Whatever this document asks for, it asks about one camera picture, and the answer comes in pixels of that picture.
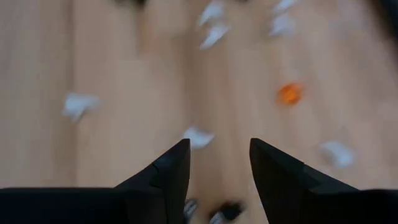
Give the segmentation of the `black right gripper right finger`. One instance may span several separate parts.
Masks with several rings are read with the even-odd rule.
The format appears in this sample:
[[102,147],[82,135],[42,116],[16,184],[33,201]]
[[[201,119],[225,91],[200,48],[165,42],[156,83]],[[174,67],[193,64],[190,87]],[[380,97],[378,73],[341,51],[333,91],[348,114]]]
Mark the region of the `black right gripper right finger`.
[[397,223],[397,191],[359,190],[258,139],[252,175],[269,223]]

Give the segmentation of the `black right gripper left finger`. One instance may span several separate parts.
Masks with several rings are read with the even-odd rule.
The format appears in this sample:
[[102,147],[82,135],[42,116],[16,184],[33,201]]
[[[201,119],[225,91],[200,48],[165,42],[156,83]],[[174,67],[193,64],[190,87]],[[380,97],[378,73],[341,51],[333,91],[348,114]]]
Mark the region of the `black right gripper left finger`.
[[183,223],[190,141],[115,187],[1,189],[1,223]]

